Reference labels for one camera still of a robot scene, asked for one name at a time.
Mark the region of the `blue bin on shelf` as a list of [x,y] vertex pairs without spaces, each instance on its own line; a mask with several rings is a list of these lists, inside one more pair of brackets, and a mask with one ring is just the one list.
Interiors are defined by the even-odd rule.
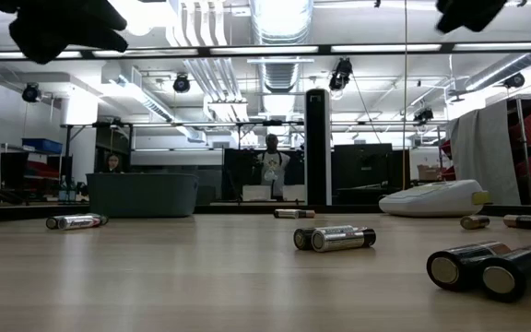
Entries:
[[63,144],[53,141],[48,138],[23,138],[22,145],[32,147],[38,151],[43,151],[52,154],[61,154],[63,152]]

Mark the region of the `long black linear ceiling light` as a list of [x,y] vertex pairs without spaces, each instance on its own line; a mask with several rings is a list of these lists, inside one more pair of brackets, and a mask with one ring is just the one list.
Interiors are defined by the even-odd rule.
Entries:
[[59,61],[71,61],[452,53],[531,53],[531,41],[190,46],[133,48],[122,53],[109,50],[75,49],[61,52],[57,59]]

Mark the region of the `grey hanging cloth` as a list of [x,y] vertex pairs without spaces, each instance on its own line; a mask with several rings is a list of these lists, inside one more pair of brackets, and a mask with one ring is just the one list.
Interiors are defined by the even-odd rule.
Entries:
[[453,119],[447,134],[458,180],[477,181],[495,205],[521,204],[504,101]]

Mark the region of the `person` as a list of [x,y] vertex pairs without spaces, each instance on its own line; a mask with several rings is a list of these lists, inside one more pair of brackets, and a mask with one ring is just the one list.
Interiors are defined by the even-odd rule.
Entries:
[[105,173],[122,173],[120,159],[117,155],[111,154],[106,160],[106,166],[103,169]]
[[[265,144],[265,151],[256,157],[260,172],[260,185],[268,187],[271,199],[281,201],[283,199],[286,168],[289,165],[290,157],[278,150],[278,137],[275,134],[267,134]],[[270,168],[276,169],[278,172],[278,179],[273,183],[264,180],[264,173]]]

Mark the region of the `cardboard box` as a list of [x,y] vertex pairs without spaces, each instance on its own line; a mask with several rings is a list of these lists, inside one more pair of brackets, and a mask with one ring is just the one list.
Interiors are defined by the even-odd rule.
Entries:
[[442,179],[442,168],[420,164],[418,166],[418,177],[421,181],[440,181]]

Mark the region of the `black monitor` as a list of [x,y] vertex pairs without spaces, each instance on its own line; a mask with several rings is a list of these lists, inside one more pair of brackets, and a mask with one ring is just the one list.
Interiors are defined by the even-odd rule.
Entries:
[[334,190],[380,184],[388,180],[391,144],[335,145],[332,151]]

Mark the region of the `teal deep plastic bin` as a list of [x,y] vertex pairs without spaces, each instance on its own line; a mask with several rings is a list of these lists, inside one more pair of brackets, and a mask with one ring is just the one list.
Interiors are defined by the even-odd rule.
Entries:
[[110,218],[184,218],[195,210],[199,178],[185,173],[89,173],[89,208]]

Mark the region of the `white label maker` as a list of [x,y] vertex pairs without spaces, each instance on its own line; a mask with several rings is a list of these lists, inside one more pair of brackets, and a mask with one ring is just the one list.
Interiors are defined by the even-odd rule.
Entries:
[[439,182],[411,187],[385,196],[379,208],[400,217],[464,217],[490,204],[490,193],[476,180]]

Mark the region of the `slanted silver air duct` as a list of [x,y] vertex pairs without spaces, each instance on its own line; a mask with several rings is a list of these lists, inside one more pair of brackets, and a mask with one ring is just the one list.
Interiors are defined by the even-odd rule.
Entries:
[[531,66],[531,53],[510,54],[493,65],[470,77],[465,85],[466,92],[485,89]]

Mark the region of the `black aluminium table frame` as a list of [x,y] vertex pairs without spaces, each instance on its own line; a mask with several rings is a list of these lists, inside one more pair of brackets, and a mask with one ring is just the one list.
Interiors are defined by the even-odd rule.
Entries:
[[[319,214],[377,214],[381,209],[377,205],[337,205],[337,206],[276,206],[272,204],[258,205],[221,205],[197,206],[195,214],[269,214],[278,208],[300,208],[314,210]],[[87,213],[87,205],[64,206],[9,206],[0,207],[0,221],[43,219],[54,215]],[[531,215],[531,206],[487,205],[480,210],[487,216],[502,217],[506,214]]]

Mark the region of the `round silver air duct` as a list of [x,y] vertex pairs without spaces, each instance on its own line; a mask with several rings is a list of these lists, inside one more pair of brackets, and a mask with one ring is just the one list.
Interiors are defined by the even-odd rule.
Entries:
[[[254,43],[258,45],[310,42],[313,0],[249,0]],[[261,64],[260,78],[269,92],[293,91],[298,64]]]

